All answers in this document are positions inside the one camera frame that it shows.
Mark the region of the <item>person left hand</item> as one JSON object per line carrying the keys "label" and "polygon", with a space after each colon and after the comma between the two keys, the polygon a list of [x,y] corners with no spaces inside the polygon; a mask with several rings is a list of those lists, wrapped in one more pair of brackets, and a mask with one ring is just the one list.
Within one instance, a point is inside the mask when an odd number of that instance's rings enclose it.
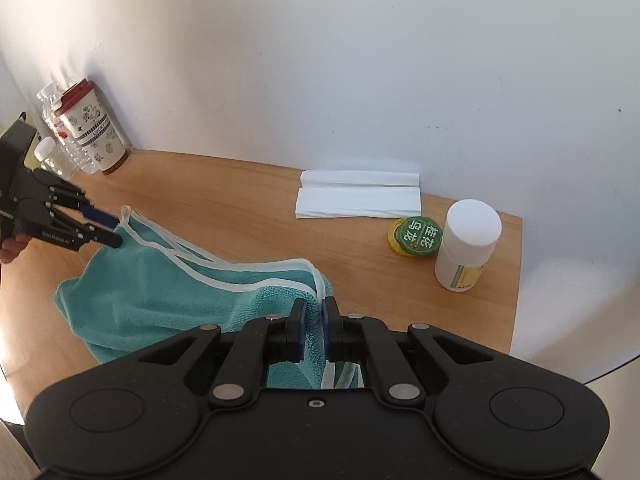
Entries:
{"label": "person left hand", "polygon": [[32,238],[24,233],[15,234],[1,244],[0,263],[6,264],[14,261],[21,252],[24,252]]}

